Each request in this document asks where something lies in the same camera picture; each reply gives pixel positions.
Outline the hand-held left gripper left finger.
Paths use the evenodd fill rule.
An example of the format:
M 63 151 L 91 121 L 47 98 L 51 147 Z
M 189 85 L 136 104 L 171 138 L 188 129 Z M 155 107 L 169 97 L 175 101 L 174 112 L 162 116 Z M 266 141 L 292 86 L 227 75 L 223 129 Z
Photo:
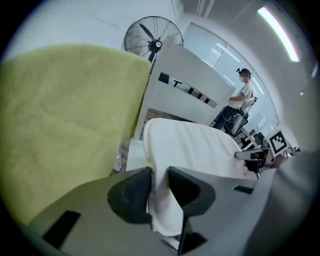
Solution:
M 113 212 L 129 224 L 151 224 L 147 202 L 152 188 L 152 169 L 138 168 L 117 175 L 120 178 L 107 194 Z

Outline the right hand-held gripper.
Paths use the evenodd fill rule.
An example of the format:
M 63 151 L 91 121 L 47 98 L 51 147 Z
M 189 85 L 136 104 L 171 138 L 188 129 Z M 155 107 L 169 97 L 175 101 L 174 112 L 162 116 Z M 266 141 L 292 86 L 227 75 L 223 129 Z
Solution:
M 299 147 L 290 146 L 281 130 L 264 138 L 260 148 L 237 151 L 234 157 L 245 160 L 248 171 L 260 178 L 261 168 L 277 168 L 300 153 Z

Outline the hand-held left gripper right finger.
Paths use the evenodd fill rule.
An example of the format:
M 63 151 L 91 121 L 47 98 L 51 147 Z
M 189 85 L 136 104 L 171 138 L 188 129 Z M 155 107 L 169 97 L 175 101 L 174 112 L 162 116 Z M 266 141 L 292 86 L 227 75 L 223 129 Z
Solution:
M 205 181 L 170 166 L 168 168 L 169 188 L 183 211 L 182 231 L 178 247 L 181 256 L 207 242 L 198 232 L 194 232 L 191 218 L 207 212 L 216 200 L 214 188 Z

